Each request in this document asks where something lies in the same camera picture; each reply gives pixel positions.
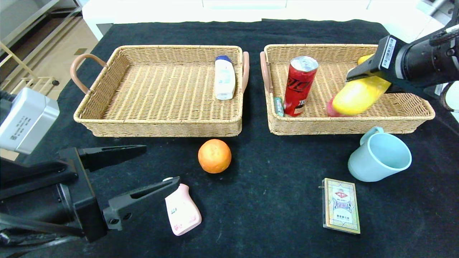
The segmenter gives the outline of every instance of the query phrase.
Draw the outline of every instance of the woven basket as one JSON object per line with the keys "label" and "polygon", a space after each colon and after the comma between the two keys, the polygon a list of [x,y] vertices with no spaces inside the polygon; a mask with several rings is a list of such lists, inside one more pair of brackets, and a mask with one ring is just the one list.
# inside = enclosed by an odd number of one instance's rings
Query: woven basket
{"label": "woven basket", "polygon": [[[363,134],[374,126],[388,133],[412,133],[435,117],[429,102],[410,93],[384,94],[366,112],[355,117],[331,118],[326,105],[345,84],[347,71],[361,56],[375,53],[377,45],[295,44],[267,45],[260,53],[268,125],[275,135]],[[281,117],[273,97],[284,99],[290,60],[311,56],[319,62],[305,110],[298,117]]]}
{"label": "woven basket", "polygon": [[[227,55],[236,74],[231,100],[214,96],[215,57]],[[85,58],[104,68],[86,88],[76,76]],[[248,53],[238,46],[131,45],[105,64],[84,54],[71,77],[86,94],[73,118],[100,137],[230,137],[242,130]]]}

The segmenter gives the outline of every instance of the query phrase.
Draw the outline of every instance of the white bottle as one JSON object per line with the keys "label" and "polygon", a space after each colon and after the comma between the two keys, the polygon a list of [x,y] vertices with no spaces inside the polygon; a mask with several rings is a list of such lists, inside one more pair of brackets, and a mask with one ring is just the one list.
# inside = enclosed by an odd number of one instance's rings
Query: white bottle
{"label": "white bottle", "polygon": [[232,99],[235,86],[236,76],[230,58],[218,56],[215,58],[215,97],[218,100]]}
{"label": "white bottle", "polygon": [[181,236],[201,224],[201,213],[188,193],[189,187],[180,184],[175,192],[166,197],[166,209],[172,232]]}

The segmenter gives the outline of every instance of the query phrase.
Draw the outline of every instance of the light blue mug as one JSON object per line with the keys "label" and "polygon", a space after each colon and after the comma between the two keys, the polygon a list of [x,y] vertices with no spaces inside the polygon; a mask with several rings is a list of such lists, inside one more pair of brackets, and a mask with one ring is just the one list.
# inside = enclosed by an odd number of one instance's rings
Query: light blue mug
{"label": "light blue mug", "polygon": [[373,127],[360,139],[347,162],[349,172],[360,181],[375,182],[407,169],[411,152],[402,140]]}

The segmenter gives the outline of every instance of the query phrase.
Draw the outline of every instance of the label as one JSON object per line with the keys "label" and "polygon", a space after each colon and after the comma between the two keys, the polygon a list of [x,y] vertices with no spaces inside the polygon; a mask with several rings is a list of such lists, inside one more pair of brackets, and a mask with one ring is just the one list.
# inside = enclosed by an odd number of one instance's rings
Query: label
{"label": "label", "polygon": [[391,64],[396,42],[397,41],[394,38],[389,38],[389,43],[387,44],[386,51],[384,52],[384,58],[382,59],[381,64],[381,66],[386,69],[389,69],[389,65]]}
{"label": "label", "polygon": [[338,226],[339,230],[358,230],[358,214],[351,184],[328,181],[328,224]]}
{"label": "label", "polygon": [[228,100],[231,98],[231,94],[230,93],[219,93],[217,97],[219,100]]}
{"label": "label", "polygon": [[10,136],[10,140],[17,140],[21,134],[24,132],[24,130],[28,129],[28,125],[30,123],[31,118],[28,118],[26,116],[22,116],[19,119],[19,122],[16,123],[16,130],[14,131],[14,134]]}
{"label": "label", "polygon": [[191,203],[178,201],[175,204],[169,211],[169,221],[175,231],[188,228],[198,219]]}
{"label": "label", "polygon": [[295,111],[293,112],[294,114],[300,114],[304,111],[304,104],[306,103],[306,100],[300,101],[299,105],[295,107]]}
{"label": "label", "polygon": [[231,72],[226,68],[220,71],[217,83],[218,84],[228,84],[231,82]]}
{"label": "label", "polygon": [[274,98],[274,108],[276,109],[276,113],[280,116],[284,116],[284,105],[282,104],[282,99],[279,97]]}
{"label": "label", "polygon": [[341,222],[352,222],[352,205],[349,189],[341,186],[332,187],[333,219]]}
{"label": "label", "polygon": [[304,92],[305,89],[311,87],[312,81],[305,81],[302,82],[300,80],[294,78],[288,78],[287,81],[287,88],[296,91],[296,92]]}

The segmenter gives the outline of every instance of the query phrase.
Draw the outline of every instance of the table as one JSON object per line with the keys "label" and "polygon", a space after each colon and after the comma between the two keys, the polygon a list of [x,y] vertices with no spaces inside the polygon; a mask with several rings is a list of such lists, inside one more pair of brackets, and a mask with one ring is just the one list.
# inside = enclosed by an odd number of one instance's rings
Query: table
{"label": "table", "polygon": [[[276,136],[269,132],[258,54],[267,44],[377,43],[387,31],[377,23],[264,20],[114,25],[92,51],[107,60],[120,45],[238,45],[250,53],[243,129],[223,139],[233,161],[222,174],[207,174],[197,151],[205,138],[97,138],[74,122],[83,98],[69,82],[61,114],[27,163],[54,158],[67,147],[145,144],[148,152],[89,175],[101,208],[131,189],[179,175],[190,186],[202,224],[172,234],[162,203],[137,216],[132,227],[91,244],[76,241],[25,257],[457,257],[459,256],[459,125],[432,101],[435,119],[398,135],[411,149],[409,169],[375,183],[354,179],[347,159],[361,135]],[[91,85],[100,66],[78,70]],[[322,227],[325,177],[355,182],[362,233]]]}

